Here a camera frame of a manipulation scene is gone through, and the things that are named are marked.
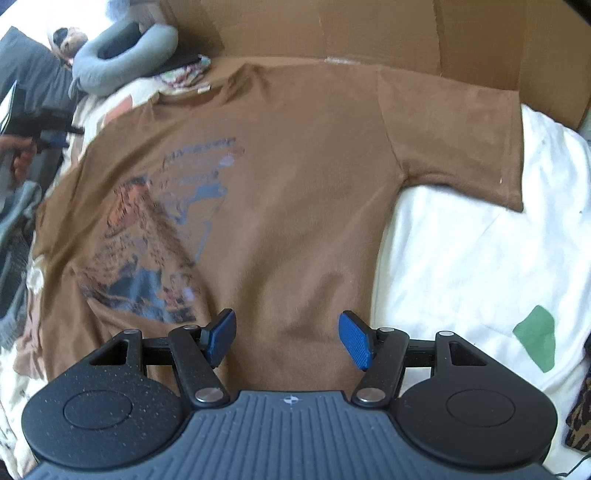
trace t-shirt sleeve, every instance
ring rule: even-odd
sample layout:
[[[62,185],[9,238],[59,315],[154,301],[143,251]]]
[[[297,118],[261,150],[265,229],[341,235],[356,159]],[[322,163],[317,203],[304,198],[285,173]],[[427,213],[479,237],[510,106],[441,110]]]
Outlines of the t-shirt sleeve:
[[[378,102],[405,185],[446,184],[521,212],[519,94],[389,68]]]

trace bed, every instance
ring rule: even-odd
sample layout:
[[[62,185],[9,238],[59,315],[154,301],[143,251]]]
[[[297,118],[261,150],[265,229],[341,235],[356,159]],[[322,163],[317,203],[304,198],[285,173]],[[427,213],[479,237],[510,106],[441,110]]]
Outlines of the bed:
[[[0,34],[14,25],[48,46],[46,13],[43,0],[18,0],[0,17]],[[212,75],[223,76],[241,62],[214,61]],[[70,139],[53,187],[84,161],[87,146],[109,121],[157,91],[182,90],[140,79],[107,99],[84,99],[74,122],[86,133]],[[444,187],[407,189],[384,232],[371,324],[424,339],[453,330],[543,390],[558,411],[558,430],[545,465],[554,473],[567,472],[583,456],[565,447],[564,437],[565,418],[589,369],[583,344],[591,331],[591,254],[585,247],[591,245],[590,153],[576,133],[541,113],[523,106],[522,117],[525,212],[510,212]],[[20,418],[27,400],[47,382],[36,354],[44,261],[29,261],[25,334],[12,349],[0,351],[0,455],[14,477],[34,466]],[[543,346],[541,353],[535,345]],[[407,371],[403,388],[426,375],[419,369]],[[591,462],[569,478],[589,475]]]

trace shirt tag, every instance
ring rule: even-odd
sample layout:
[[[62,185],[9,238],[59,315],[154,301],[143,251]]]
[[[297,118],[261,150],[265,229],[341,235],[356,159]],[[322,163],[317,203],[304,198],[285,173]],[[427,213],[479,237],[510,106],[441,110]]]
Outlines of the shirt tag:
[[[207,93],[211,89],[212,85],[210,83],[202,83],[197,87],[197,93]]]

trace brown t-shirt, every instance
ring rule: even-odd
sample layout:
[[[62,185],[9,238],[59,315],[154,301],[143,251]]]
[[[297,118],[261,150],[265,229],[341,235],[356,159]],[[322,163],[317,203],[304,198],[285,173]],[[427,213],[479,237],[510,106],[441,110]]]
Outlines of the brown t-shirt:
[[[313,64],[156,95],[104,129],[39,214],[48,376],[121,329],[161,336],[230,307],[230,389],[350,391],[361,373],[337,318],[369,319],[400,190],[448,184],[520,211],[521,173],[516,92]]]

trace crosshair logo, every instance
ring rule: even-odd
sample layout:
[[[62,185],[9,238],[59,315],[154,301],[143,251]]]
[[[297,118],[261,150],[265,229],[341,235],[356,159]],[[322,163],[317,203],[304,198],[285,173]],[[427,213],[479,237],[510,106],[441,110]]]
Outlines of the crosshair logo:
[[[294,396],[294,395],[289,395],[288,397],[285,397],[283,399],[283,401],[285,403],[287,403],[288,405],[295,405],[296,403],[298,403],[301,399]]]

